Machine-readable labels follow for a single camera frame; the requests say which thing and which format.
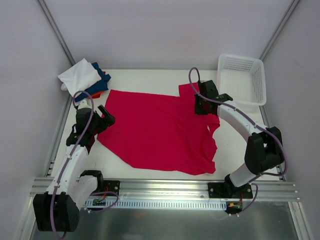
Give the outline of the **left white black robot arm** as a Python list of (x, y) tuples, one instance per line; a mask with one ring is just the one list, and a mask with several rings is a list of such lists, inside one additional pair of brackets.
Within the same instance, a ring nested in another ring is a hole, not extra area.
[(87, 198), (104, 191), (102, 172), (82, 169), (96, 135), (116, 122), (103, 105), (98, 109), (101, 115), (87, 100), (77, 106), (75, 124), (66, 140), (62, 164), (45, 192), (36, 194), (33, 199), (35, 220), (41, 232), (74, 232)]

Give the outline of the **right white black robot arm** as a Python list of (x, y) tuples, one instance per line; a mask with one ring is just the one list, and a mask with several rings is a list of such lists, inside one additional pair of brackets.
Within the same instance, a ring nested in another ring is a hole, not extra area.
[(219, 117), (246, 142), (244, 163), (210, 191), (220, 198), (239, 198), (250, 182), (261, 175), (269, 175), (269, 169), (285, 162), (281, 131), (277, 127), (258, 125), (238, 108), (232, 97), (219, 94), (212, 80), (198, 81), (197, 86), (195, 113)]

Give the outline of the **magenta t shirt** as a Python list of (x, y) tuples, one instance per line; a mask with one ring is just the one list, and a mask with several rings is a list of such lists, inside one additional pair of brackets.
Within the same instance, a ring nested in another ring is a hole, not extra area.
[(197, 90), (196, 83), (180, 85), (178, 96), (111, 90), (105, 108), (115, 124), (98, 141), (133, 168), (213, 174), (220, 120), (195, 114)]

